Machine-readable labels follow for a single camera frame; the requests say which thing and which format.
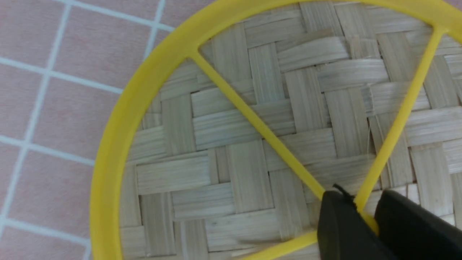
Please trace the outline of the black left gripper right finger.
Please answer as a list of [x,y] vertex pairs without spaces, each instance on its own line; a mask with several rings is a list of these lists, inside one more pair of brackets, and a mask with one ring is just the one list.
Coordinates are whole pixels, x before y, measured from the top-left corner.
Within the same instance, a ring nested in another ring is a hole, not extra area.
[[399,260],[460,260],[462,233],[396,191],[384,191],[375,211],[379,239]]

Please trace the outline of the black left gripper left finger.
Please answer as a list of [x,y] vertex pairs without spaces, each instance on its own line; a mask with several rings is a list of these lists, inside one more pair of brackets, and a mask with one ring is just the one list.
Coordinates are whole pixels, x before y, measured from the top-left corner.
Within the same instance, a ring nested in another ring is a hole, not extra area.
[[322,260],[396,260],[340,185],[322,196],[317,242]]

